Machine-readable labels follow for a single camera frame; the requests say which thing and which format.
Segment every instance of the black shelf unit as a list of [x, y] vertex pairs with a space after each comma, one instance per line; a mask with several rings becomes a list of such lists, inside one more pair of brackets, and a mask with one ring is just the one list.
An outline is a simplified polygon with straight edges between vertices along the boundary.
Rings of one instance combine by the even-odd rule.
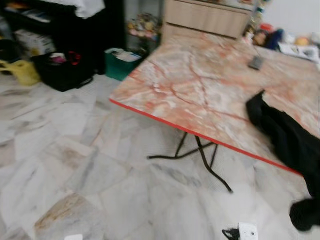
[[9, 0], [0, 1], [0, 15], [12, 31], [26, 29], [50, 35], [57, 51], [75, 51], [92, 58], [98, 74], [105, 72], [104, 51], [111, 47], [124, 48], [124, 0], [104, 0], [105, 9], [87, 19], [75, 15], [75, 6], [60, 5], [42, 0], [23, 0], [29, 6], [53, 17], [43, 23], [19, 13], [6, 11]]

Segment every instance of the red table edge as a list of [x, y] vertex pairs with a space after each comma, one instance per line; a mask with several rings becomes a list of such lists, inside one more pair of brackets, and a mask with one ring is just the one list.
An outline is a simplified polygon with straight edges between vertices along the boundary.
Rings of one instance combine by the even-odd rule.
[[136, 108], [133, 108], [133, 107], [131, 107], [131, 106], [128, 106], [128, 105], [125, 105], [125, 104], [123, 104], [123, 103], [121, 103], [121, 102], [118, 102], [118, 101], [116, 101], [116, 100], [113, 100], [112, 98], [109, 98], [109, 101], [112, 102], [113, 104], [116, 104], [116, 105], [122, 107], [122, 108], [131, 110], [131, 111], [136, 112], [136, 113], [138, 113], [138, 114], [144, 115], [144, 116], [149, 117], [149, 118], [154, 119], [154, 120], [157, 120], [157, 121], [159, 121], [159, 122], [161, 122], [161, 123], [167, 124], [167, 125], [169, 125], [169, 126], [171, 126], [171, 127], [174, 127], [174, 128], [176, 128], [176, 129], [180, 129], [180, 130], [182, 130], [182, 131], [184, 131], [184, 132], [187, 132], [187, 133], [189, 133], [189, 134], [196, 135], [196, 136], [198, 136], [198, 137], [200, 137], [200, 138], [206, 139], [206, 140], [211, 141], [211, 142], [213, 142], [213, 143], [215, 143], [215, 144], [219, 144], [219, 145], [225, 146], [225, 147], [227, 147], [227, 148], [229, 148], [229, 149], [232, 149], [232, 150], [234, 150], [234, 151], [236, 151], [236, 152], [238, 152], [238, 153], [242, 153], [242, 154], [247, 155], [247, 156], [249, 156], [249, 157], [251, 157], [251, 158], [261, 160], [261, 161], [263, 161], [263, 162], [265, 162], [265, 163], [267, 163], [267, 164], [273, 165], [273, 166], [275, 166], [275, 167], [284, 169], [284, 170], [286, 170], [286, 171], [288, 171], [288, 172], [292, 172], [292, 173], [295, 173], [295, 174], [301, 176], [301, 173], [297, 172], [296, 170], [294, 170], [294, 169], [292, 169], [292, 168], [290, 168], [290, 167], [288, 167], [288, 166], [281, 165], [281, 164], [279, 164], [279, 163], [273, 162], [273, 161], [268, 160], [268, 159], [266, 159], [266, 158], [263, 158], [263, 157], [261, 157], [261, 156], [258, 156], [258, 155], [252, 154], [252, 153], [250, 153], [250, 152], [244, 151], [244, 150], [242, 150], [242, 149], [240, 149], [240, 148], [237, 148], [237, 147], [235, 147], [235, 146], [231, 146], [231, 145], [229, 145], [229, 144], [227, 144], [227, 143], [218, 141], [218, 140], [216, 140], [216, 139], [214, 139], [214, 138], [211, 138], [211, 137], [208, 137], [208, 136], [204, 136], [204, 135], [202, 135], [201, 133], [192, 131], [192, 130], [190, 130], [190, 129], [186, 129], [186, 128], [184, 128], [183, 126], [176, 125], [176, 124], [174, 124], [174, 123], [172, 123], [172, 122], [169, 122], [169, 121], [167, 121], [167, 120], [164, 120], [164, 119], [159, 118], [159, 117], [156, 117], [156, 116], [153, 116], [153, 115], [151, 115], [151, 114], [149, 114], [149, 113], [146, 113], [146, 112], [144, 112], [144, 111], [140, 111], [140, 110], [138, 110], [138, 109], [136, 109]]

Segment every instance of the wooden drawer cabinet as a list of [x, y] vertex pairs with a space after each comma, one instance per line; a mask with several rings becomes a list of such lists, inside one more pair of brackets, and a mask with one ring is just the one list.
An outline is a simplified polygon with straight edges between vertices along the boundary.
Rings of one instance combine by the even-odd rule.
[[165, 22], [231, 38], [241, 36], [249, 20], [250, 11], [201, 3], [192, 0], [166, 0]]

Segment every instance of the marble tile floor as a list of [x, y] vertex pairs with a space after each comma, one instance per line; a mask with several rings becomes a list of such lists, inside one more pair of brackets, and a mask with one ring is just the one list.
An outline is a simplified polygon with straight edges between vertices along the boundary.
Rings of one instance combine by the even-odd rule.
[[[147, 160], [173, 154], [183, 133], [110, 103], [118, 84], [97, 75], [58, 92], [0, 75], [0, 240], [225, 240], [238, 222], [260, 240], [320, 239], [290, 222], [309, 196], [294, 173], [220, 146], [213, 169], [229, 194], [198, 153]], [[182, 151], [195, 146], [188, 135]]]

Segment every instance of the table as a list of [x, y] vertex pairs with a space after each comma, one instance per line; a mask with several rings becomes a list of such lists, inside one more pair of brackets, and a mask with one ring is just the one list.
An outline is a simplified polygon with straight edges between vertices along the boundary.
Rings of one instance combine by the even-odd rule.
[[[249, 68], [255, 55], [260, 70]], [[232, 192], [211, 166], [223, 145], [279, 168], [295, 172], [272, 152], [269, 139], [249, 121], [245, 103], [261, 89], [270, 106], [285, 111], [320, 137], [320, 72], [310, 61], [202, 32], [176, 35], [136, 68], [110, 95], [110, 101], [186, 133], [195, 135], [205, 167]], [[177, 159], [175, 156], [149, 158]], [[200, 139], [216, 146], [210, 165]]]

